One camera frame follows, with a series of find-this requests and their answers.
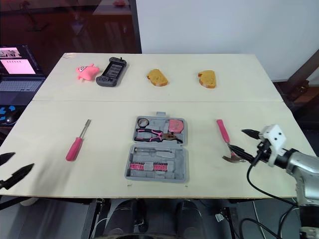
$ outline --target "laptop keyboard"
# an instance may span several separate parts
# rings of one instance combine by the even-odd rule
[[[35,92],[42,81],[2,81],[0,91]]]

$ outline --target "laptop screen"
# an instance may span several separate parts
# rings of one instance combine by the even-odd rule
[[[27,45],[0,47],[1,76],[43,75]]]

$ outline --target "white wall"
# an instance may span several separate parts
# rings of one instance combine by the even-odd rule
[[[319,49],[319,0],[137,0],[143,53],[253,53],[272,80]]]
[[[319,86],[319,67],[307,78],[310,86]]]

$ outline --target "pink pliers handle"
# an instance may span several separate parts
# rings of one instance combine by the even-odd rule
[[[157,137],[152,137],[152,138],[135,137],[134,138],[135,141],[142,141],[142,142],[162,142],[163,141],[163,138],[162,138],[163,132],[160,130],[154,130],[150,128],[137,128],[136,131],[153,133],[153,134],[156,134]]]
[[[222,119],[221,120],[218,119],[218,120],[216,120],[216,122],[217,122],[217,125],[219,127],[219,131],[220,131],[221,136],[223,137],[225,143],[229,144],[230,143],[230,139],[229,139],[229,135],[227,133],[227,130],[225,128],[223,120]]]

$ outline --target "laptop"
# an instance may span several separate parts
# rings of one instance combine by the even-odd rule
[[[0,47],[0,105],[27,106],[44,81],[27,45]]]

